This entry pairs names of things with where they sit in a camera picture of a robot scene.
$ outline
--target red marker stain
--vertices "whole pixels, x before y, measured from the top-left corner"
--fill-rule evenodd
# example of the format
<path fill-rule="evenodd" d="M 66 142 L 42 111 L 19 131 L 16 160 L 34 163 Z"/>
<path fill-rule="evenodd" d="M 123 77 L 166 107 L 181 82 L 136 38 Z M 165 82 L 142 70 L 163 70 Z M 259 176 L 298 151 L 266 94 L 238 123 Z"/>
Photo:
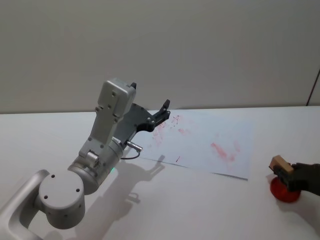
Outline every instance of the red marker stain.
<path fill-rule="evenodd" d="M 229 157 L 229 160 L 230 160 L 231 162 L 234 162 L 234 161 L 235 161 L 235 157 L 236 157 L 235 154 L 231 154 L 231 156 Z"/>
<path fill-rule="evenodd" d="M 179 123 L 179 118 L 180 118 L 180 115 L 174 116 L 171 123 L 174 123 L 177 125 Z"/>
<path fill-rule="evenodd" d="M 227 153 L 225 152 L 225 150 L 221 146 L 219 146 L 213 142 L 213 143 L 211 143 L 211 147 L 216 150 L 216 152 L 219 154 L 220 158 L 222 158 L 223 160 L 227 159 Z"/>
<path fill-rule="evenodd" d="M 160 129 L 164 129 L 167 126 L 166 122 L 164 121 L 163 123 L 161 123 L 158 128 Z"/>
<path fill-rule="evenodd" d="M 234 153 L 230 154 L 230 156 L 228 157 L 228 154 L 226 153 L 226 151 L 221 146 L 219 146 L 218 144 L 215 144 L 214 142 L 211 143 L 211 147 L 216 150 L 219 157 L 222 160 L 224 160 L 225 162 L 234 162 L 235 161 L 236 155 Z"/>
<path fill-rule="evenodd" d="M 189 129 L 182 129 L 182 128 L 179 128 L 178 129 L 179 133 L 181 133 L 182 135 L 186 136 L 188 134 L 191 134 L 190 130 Z"/>
<path fill-rule="evenodd" d="M 163 132 L 162 128 L 155 128 L 152 132 L 153 134 L 153 139 L 155 140 L 155 144 L 159 147 L 162 143 L 163 140 Z"/>
<path fill-rule="evenodd" d="M 239 144 L 239 142 L 238 142 L 237 140 L 233 142 L 233 146 L 234 146 L 234 149 L 235 149 L 238 153 L 240 153 L 240 151 L 241 151 L 241 149 L 240 149 L 240 144 Z"/>

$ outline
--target white table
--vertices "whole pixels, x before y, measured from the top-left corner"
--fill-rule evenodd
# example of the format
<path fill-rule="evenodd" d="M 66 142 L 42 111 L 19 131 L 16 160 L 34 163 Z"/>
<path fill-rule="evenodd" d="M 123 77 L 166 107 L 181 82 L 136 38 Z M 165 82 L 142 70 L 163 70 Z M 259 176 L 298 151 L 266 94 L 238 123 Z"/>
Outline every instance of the white table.
<path fill-rule="evenodd" d="M 40 212 L 30 229 L 45 240 L 319 239 L 320 197 L 303 192 L 297 203 L 278 202 L 269 190 L 268 166 L 278 154 L 290 162 L 320 163 L 320 107 L 199 111 L 253 121 L 248 181 L 130 160 L 86 196 L 78 226 L 55 229 Z M 0 205 L 37 170 L 65 170 L 94 118 L 92 112 L 0 115 Z M 160 171 L 148 171 L 156 165 Z"/>

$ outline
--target white paper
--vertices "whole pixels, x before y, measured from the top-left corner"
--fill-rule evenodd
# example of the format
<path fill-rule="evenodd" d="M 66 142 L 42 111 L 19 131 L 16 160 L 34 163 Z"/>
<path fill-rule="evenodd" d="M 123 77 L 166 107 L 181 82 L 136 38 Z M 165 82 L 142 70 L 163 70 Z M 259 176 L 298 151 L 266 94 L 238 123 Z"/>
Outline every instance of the white paper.
<path fill-rule="evenodd" d="M 143 147 L 142 158 L 156 161 L 164 156 L 164 163 L 248 179 L 252 135 L 248 121 L 172 110 L 167 121 L 152 133 L 137 133 L 133 142 Z"/>

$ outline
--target small wooden block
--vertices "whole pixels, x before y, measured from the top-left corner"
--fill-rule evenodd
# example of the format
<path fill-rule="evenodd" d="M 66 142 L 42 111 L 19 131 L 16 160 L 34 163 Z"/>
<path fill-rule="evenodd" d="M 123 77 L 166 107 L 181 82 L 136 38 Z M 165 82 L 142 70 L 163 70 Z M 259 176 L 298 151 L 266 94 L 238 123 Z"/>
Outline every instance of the small wooden block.
<path fill-rule="evenodd" d="M 283 168 L 287 173 L 292 173 L 294 171 L 294 168 L 286 162 L 280 155 L 274 156 L 272 158 L 272 161 L 270 162 L 269 168 L 274 170 L 274 166 L 280 166 Z"/>

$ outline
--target cable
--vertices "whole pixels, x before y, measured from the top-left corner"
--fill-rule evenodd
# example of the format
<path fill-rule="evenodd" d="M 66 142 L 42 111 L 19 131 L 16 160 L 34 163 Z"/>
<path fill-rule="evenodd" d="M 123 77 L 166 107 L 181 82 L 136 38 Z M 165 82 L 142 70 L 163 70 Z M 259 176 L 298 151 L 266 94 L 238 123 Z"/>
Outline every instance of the cable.
<path fill-rule="evenodd" d="M 312 94 L 314 93 L 315 87 L 316 87 L 316 85 L 317 85 L 317 82 L 318 82 L 318 79 L 319 79 L 319 75 L 320 75 L 320 69 L 319 69 L 318 74 L 317 74 L 317 76 L 316 76 L 316 78 L 315 78 L 315 81 L 314 81 L 312 90 L 311 90 L 311 92 L 310 92 L 308 101 L 306 102 L 306 106 L 309 106 L 309 102 L 310 102 L 310 99 L 311 99 Z"/>
<path fill-rule="evenodd" d="M 122 157 L 122 160 L 132 160 L 132 159 L 137 159 L 140 156 L 140 152 L 138 152 L 137 156 L 133 156 L 133 157 Z"/>

